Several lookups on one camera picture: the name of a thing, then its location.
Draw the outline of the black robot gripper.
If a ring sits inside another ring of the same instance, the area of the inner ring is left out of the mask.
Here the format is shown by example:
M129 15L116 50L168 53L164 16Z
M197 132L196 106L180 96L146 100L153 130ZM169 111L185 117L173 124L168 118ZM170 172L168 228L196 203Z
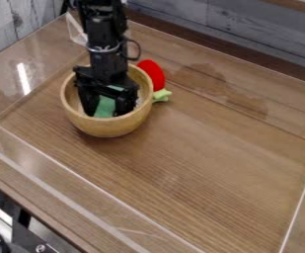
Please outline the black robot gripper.
M138 84L129 76L128 50L89 51L90 65L76 65L76 86L84 112L93 117L100 105L100 96L116 100L117 117L130 113L138 101Z

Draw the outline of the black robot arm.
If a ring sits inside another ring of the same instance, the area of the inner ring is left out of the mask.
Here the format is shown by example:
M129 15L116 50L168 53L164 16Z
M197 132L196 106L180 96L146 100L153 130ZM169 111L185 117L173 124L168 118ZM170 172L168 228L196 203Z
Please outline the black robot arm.
M121 0L77 0L90 65L73 68L85 114L120 117L138 102L140 85L129 76L129 61L138 60L141 45L126 36L128 17Z

